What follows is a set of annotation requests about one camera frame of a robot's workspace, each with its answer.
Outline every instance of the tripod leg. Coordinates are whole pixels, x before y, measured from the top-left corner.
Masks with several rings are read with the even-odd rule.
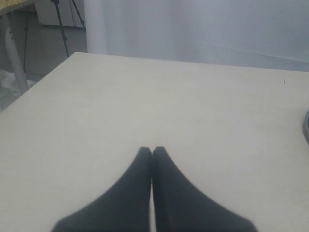
[[[79,17],[79,19],[80,19],[80,21],[81,21],[81,24],[82,24],[83,28],[86,29],[86,27],[85,27],[85,22],[83,21],[82,16],[81,16],[81,14],[79,13],[79,10],[78,10],[78,8],[77,8],[77,5],[76,5],[76,3],[75,3],[75,0],[72,0],[72,2],[73,2],[74,8],[75,8],[76,13],[77,13],[77,15],[78,15],[78,17]]]
[[[61,34],[62,34],[62,40],[64,43],[64,47],[66,49],[66,53],[67,56],[69,57],[69,51],[68,51],[68,46],[67,46],[67,38],[64,34],[64,28],[62,25],[62,21],[61,21],[61,15],[60,15],[60,11],[59,11],[59,0],[51,0],[54,4],[55,4],[55,8],[56,8],[56,12],[57,12],[57,16],[58,16],[58,20],[59,20],[59,25],[60,25],[60,29],[61,29]]]
[[[24,72],[26,73],[26,54],[28,40],[29,6],[26,8],[25,45],[24,45]]]

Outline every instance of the table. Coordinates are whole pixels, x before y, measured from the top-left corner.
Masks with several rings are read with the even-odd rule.
[[[20,61],[20,57],[16,48],[16,44],[14,41],[13,32],[11,30],[10,22],[7,16],[8,12],[14,11],[16,9],[22,8],[24,6],[30,5],[37,0],[22,0],[12,5],[8,5],[6,7],[0,8],[0,19],[2,19],[2,31],[4,35],[5,47],[13,68],[13,71],[16,76],[16,81],[20,88],[21,93],[26,92],[29,87],[27,84],[26,75],[23,71],[23,66]]]
[[[308,231],[308,86],[306,72],[75,53],[0,114],[0,231],[50,231],[157,145],[260,232]]]

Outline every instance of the curtain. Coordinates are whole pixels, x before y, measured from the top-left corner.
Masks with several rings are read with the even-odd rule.
[[[309,71],[308,0],[86,0],[88,52]]]

